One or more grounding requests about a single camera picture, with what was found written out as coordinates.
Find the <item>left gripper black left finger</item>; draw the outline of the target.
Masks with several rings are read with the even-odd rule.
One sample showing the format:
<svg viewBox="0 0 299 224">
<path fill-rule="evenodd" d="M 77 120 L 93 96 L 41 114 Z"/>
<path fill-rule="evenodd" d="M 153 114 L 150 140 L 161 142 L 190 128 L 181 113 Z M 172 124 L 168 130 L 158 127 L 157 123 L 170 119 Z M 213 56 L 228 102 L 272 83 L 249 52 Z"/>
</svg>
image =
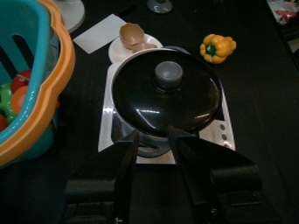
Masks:
<svg viewBox="0 0 299 224">
<path fill-rule="evenodd" d="M 128 224 L 133 170 L 138 146 L 138 132 L 133 130 L 116 143 L 114 224 Z"/>
</svg>

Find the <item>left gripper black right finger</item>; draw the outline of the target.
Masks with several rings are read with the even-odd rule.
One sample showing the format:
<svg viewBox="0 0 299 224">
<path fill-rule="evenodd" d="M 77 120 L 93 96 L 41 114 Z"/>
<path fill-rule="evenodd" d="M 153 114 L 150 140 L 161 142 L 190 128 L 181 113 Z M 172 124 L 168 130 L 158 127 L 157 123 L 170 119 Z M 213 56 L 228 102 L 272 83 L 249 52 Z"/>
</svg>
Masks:
<svg viewBox="0 0 299 224">
<path fill-rule="evenodd" d="M 196 224 L 257 224 L 257 166 L 233 150 L 181 129 L 168 129 L 168 143 Z"/>
</svg>

